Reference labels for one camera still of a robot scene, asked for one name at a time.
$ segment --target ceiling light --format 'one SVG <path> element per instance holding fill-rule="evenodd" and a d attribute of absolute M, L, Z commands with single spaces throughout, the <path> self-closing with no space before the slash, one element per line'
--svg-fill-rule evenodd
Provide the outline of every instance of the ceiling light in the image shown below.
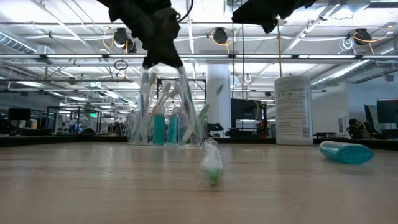
<path fill-rule="evenodd" d="M 114 99 L 118 99 L 119 98 L 119 96 L 116 93 L 112 92 L 112 91 L 107 91 L 105 94 L 107 94 L 108 96 L 110 96 L 110 97 L 112 97 Z"/>
<path fill-rule="evenodd" d="M 110 52 L 108 52 L 106 49 L 100 49 L 103 52 L 106 52 L 107 54 L 110 54 Z"/>
<path fill-rule="evenodd" d="M 227 54 L 180 54 L 180 58 L 184 58 L 184 59 L 208 59 L 208 58 L 223 59 L 223 58 L 229 58 L 229 55 L 227 55 Z"/>
<path fill-rule="evenodd" d="M 8 91 L 40 91 L 39 89 L 8 89 Z"/>
<path fill-rule="evenodd" d="M 17 83 L 22 84 L 22 85 L 31 86 L 31 87 L 42 87 L 42 85 L 40 85 L 40 84 L 38 84 L 36 82 L 25 82 L 25 81 L 23 81 L 23 82 L 17 82 Z"/>
<path fill-rule="evenodd" d="M 58 90 L 51 90 L 51 89 L 46 89 L 43 91 L 75 91 L 75 90 L 71 90 L 71 89 L 58 89 Z"/>
<path fill-rule="evenodd" d="M 391 59 L 391 60 L 394 60 L 394 59 L 398 59 L 398 55 L 363 55 L 362 59 L 374 59 L 374 60 Z"/>
<path fill-rule="evenodd" d="M 398 0 L 371 0 L 371 2 L 389 3 L 389 2 L 398 2 Z"/>
<path fill-rule="evenodd" d="M 356 55 L 300 55 L 300 59 L 354 59 Z"/>
<path fill-rule="evenodd" d="M 47 55 L 48 58 L 102 58 L 102 55 Z"/>
<path fill-rule="evenodd" d="M 73 100 L 77 100 L 77 101 L 87 101 L 87 99 L 83 98 L 83 97 L 69 96 L 69 98 L 71 98 Z"/>
<path fill-rule="evenodd" d="M 61 94 L 59 94 L 59 93 L 56 93 L 56 92 L 50 91 L 49 93 L 51 93 L 51 94 L 53 94 L 53 95 L 55 95 L 55 96 L 64 97 L 63 95 L 61 95 Z"/>
<path fill-rule="evenodd" d="M 5 54 L 5 55 L 0 55 L 0 58 L 40 58 L 40 56 L 34 54 L 24 54 L 24 55 Z"/>
<path fill-rule="evenodd" d="M 236 58 L 250 58 L 250 59 L 278 59 L 279 55 L 256 55 L 256 54 L 249 54 L 249 55 L 237 55 Z M 291 55 L 281 55 L 281 58 L 292 58 Z"/>
<path fill-rule="evenodd" d="M 110 58 L 144 58 L 143 54 L 112 54 L 109 55 Z"/>

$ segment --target table surface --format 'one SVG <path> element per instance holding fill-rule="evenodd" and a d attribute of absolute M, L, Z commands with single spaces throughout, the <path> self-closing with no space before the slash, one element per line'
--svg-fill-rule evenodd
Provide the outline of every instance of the table surface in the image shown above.
<path fill-rule="evenodd" d="M 353 166 L 314 146 L 220 145 L 219 186 L 199 149 L 80 142 L 0 149 L 1 223 L 397 223 L 398 152 Z"/>

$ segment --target ceiling beam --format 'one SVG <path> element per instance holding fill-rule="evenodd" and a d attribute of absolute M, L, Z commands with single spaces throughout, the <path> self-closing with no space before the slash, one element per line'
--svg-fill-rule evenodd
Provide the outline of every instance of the ceiling beam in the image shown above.
<path fill-rule="evenodd" d="M 42 2 L 37 2 L 36 0 L 30 0 L 32 3 L 34 3 L 37 7 L 39 7 L 41 10 L 46 12 L 48 15 L 52 16 L 60 26 L 62 26 L 66 31 L 68 31 L 71 35 L 76 37 L 83 45 L 87 46 L 94 52 L 98 52 L 95 50 L 87 41 L 83 40 L 79 35 L 77 35 L 74 31 L 72 31 L 67 25 L 65 25 L 56 15 L 52 14 L 48 9 L 46 9 L 45 5 Z"/>

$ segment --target teal bottle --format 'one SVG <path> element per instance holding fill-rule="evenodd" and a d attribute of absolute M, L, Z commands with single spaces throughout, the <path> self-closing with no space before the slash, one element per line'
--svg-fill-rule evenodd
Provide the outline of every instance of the teal bottle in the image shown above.
<path fill-rule="evenodd" d="M 164 109 L 162 106 L 155 106 L 155 118 L 154 118 L 154 145 L 164 146 L 165 142 L 165 118 Z"/>
<path fill-rule="evenodd" d="M 180 108 L 174 107 L 172 117 L 170 118 L 169 124 L 169 135 L 167 136 L 167 144 L 175 145 L 177 143 L 177 129 L 178 129 L 178 117 L 180 114 Z"/>
<path fill-rule="evenodd" d="M 346 164 L 362 164 L 373 158 L 373 151 L 360 144 L 324 141 L 319 151 L 332 161 Z"/>

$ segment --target clear plastic wrapper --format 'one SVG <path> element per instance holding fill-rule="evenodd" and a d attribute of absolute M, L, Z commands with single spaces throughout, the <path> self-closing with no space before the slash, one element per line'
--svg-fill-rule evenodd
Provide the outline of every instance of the clear plastic wrapper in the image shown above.
<path fill-rule="evenodd" d="M 223 175 L 223 155 L 218 149 L 218 142 L 212 138 L 206 139 L 203 150 L 197 179 L 200 186 L 210 187 L 218 184 Z"/>

